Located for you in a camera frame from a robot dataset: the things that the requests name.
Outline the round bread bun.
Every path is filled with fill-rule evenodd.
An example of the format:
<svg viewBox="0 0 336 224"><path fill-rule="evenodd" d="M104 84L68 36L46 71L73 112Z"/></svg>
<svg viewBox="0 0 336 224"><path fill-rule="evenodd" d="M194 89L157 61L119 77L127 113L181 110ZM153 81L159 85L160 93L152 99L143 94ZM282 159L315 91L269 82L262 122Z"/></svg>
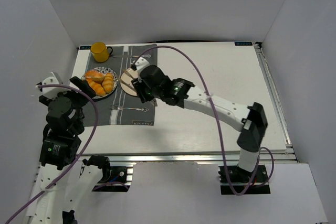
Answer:
<svg viewBox="0 0 336 224"><path fill-rule="evenodd" d="M90 77L96 83L102 83L104 81L105 75L100 72L94 72Z"/></svg>

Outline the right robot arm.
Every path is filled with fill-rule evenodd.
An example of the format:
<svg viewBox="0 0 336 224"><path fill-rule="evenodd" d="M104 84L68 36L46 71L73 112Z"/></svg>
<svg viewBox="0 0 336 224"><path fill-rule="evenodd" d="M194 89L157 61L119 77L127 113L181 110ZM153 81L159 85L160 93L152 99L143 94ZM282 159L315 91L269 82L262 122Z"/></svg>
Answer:
<svg viewBox="0 0 336 224"><path fill-rule="evenodd" d="M253 172L268 127L265 110L261 104L255 102L253 105L243 105L210 95L185 79L171 80L155 65L142 66L136 63L131 68L138 74L138 77L132 80L132 84L141 102L159 99L170 106L209 115L239 132L238 168L247 173Z"/></svg>

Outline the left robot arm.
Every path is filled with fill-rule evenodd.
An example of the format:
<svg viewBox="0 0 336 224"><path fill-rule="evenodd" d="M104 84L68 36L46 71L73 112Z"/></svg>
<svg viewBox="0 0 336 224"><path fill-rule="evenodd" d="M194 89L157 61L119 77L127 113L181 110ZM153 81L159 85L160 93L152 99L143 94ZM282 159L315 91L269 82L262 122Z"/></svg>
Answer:
<svg viewBox="0 0 336 224"><path fill-rule="evenodd" d="M72 77L74 88L54 73L37 85L39 102L48 109L39 162L41 192L32 223L77 223L80 208L98 182L111 176L109 159L93 155L84 159L79 183L67 193L69 172L82 155L79 135L84 132L83 107L93 102L94 90L88 81Z"/></svg>

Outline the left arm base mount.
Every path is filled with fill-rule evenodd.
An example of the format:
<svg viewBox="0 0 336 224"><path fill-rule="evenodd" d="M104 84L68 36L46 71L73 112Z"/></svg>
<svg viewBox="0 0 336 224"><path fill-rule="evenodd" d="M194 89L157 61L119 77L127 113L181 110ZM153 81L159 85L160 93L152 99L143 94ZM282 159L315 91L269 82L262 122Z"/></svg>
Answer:
<svg viewBox="0 0 336 224"><path fill-rule="evenodd" d="M128 192L127 166L112 166L106 156L93 155L83 159L80 178L83 175L94 178L93 192Z"/></svg>

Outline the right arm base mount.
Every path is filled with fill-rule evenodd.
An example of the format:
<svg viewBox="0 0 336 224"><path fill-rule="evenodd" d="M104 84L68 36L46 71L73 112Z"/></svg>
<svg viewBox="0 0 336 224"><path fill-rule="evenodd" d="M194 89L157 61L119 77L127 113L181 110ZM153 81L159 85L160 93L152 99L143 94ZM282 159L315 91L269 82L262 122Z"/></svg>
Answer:
<svg viewBox="0 0 336 224"><path fill-rule="evenodd" d="M233 184L233 188L240 193L247 186L248 181L252 173L243 172L242 169L237 166L228 166L229 177ZM232 190L229 187L229 183L225 176L224 166L219 167L219 181L220 192L222 195L233 195ZM267 195L271 194L268 174L265 165L259 165L254 180L251 181L249 188L245 192L245 195Z"/></svg>

